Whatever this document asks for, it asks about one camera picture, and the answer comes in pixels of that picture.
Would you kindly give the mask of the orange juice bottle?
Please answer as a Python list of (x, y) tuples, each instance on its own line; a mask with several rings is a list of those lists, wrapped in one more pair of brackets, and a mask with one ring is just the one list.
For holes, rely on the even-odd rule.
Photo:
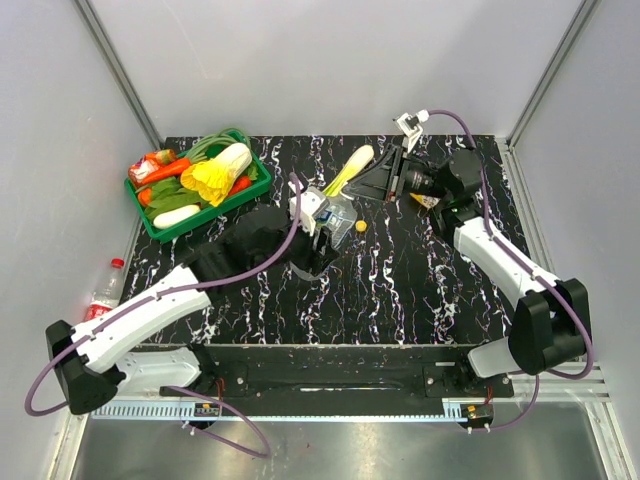
[(410, 196), (426, 209), (433, 209), (439, 202), (439, 198), (411, 193)]

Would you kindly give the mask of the clear bottle blue cap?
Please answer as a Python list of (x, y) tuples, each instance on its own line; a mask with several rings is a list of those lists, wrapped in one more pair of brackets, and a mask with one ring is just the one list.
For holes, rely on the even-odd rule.
[[(319, 230), (321, 227), (328, 227), (331, 230), (332, 245), (335, 248), (335, 250), (339, 253), (339, 256), (340, 256), (341, 244), (346, 238), (348, 232), (355, 225), (357, 220), (357, 212), (355, 211), (352, 205), (352, 198), (348, 196), (339, 194), (335, 197), (327, 197), (327, 198), (329, 200), (329, 206), (317, 219), (316, 231)], [(304, 234), (302, 239), (305, 241), (305, 246), (306, 246), (308, 239), (313, 237), (314, 235), (309, 236), (303, 230), (301, 230), (301, 232)], [(325, 271), (321, 275), (309, 275), (303, 272), (299, 268), (299, 259), (301, 257), (301, 254), (303, 253), (303, 249), (301, 253), (296, 253), (292, 256), (292, 259), (290, 261), (291, 268), (303, 280), (306, 280), (306, 281), (316, 280)]]

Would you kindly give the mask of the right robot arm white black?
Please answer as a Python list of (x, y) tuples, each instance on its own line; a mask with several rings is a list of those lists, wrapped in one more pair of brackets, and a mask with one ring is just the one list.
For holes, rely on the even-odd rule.
[(491, 377), (507, 373), (558, 375), (559, 366), (583, 357), (579, 378), (593, 368), (590, 312), (586, 287), (561, 280), (517, 249), (493, 224), (486, 204), (481, 160), (472, 148), (455, 151), (436, 168), (418, 162), (399, 146), (353, 177), (344, 188), (351, 196), (391, 202), (403, 193), (436, 199), (430, 211), (433, 232), (471, 260), (499, 288), (514, 309), (508, 336), (469, 351), (455, 375), (469, 396), (486, 389)]

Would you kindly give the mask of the water bottle red cap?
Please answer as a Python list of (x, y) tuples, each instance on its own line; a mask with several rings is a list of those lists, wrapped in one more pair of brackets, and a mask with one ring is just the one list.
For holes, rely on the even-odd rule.
[(110, 312), (119, 305), (125, 282), (125, 262), (113, 258), (95, 288), (83, 321), (90, 321)]

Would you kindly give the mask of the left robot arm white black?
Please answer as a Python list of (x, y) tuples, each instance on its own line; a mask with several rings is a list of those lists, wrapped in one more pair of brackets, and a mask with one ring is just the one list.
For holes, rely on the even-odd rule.
[(47, 368), (56, 375), (64, 407), (75, 415), (90, 413), (133, 386), (161, 390), (176, 384), (196, 395), (212, 391), (216, 370), (189, 348), (180, 359), (168, 355), (137, 366), (126, 366), (125, 357), (142, 340), (211, 306), (227, 287), (272, 266), (290, 263), (310, 276), (322, 273), (338, 256), (326, 225), (328, 208), (326, 200), (316, 207), (292, 200), (288, 212), (260, 206), (138, 296), (78, 325), (49, 325)]

